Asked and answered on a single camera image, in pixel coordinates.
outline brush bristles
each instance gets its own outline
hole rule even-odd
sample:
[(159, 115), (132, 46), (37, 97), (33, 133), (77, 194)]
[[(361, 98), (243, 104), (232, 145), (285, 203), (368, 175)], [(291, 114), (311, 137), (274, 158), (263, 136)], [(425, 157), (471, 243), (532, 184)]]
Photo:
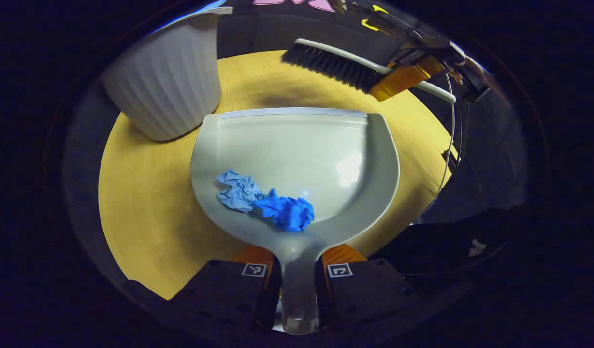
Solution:
[(301, 66), (369, 93), (384, 75), (363, 64), (306, 44), (294, 44), (282, 55), (282, 62)]

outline wooden table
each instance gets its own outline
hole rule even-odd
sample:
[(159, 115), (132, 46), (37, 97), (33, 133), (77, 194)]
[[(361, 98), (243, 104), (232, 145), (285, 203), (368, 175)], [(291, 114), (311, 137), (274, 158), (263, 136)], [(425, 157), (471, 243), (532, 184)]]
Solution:
[[(308, 106), (385, 116), (398, 149), (400, 182), (383, 218), (349, 242), (369, 256), (402, 232), (436, 195), (449, 133), (408, 91), (379, 103), (323, 75), (281, 64), (281, 53), (219, 60), (223, 95), (215, 112)], [(125, 276), (165, 299), (208, 260), (229, 260), (246, 246), (215, 226), (193, 195), (189, 167), (197, 136), (195, 129), (157, 143), (121, 114), (101, 163), (99, 207), (110, 250)]]

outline white bucket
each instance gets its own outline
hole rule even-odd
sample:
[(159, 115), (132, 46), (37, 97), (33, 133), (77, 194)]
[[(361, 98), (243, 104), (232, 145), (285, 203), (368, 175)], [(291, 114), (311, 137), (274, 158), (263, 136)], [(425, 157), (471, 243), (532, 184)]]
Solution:
[(189, 132), (219, 105), (217, 23), (232, 7), (180, 18), (118, 57), (102, 75), (113, 102), (157, 141)]

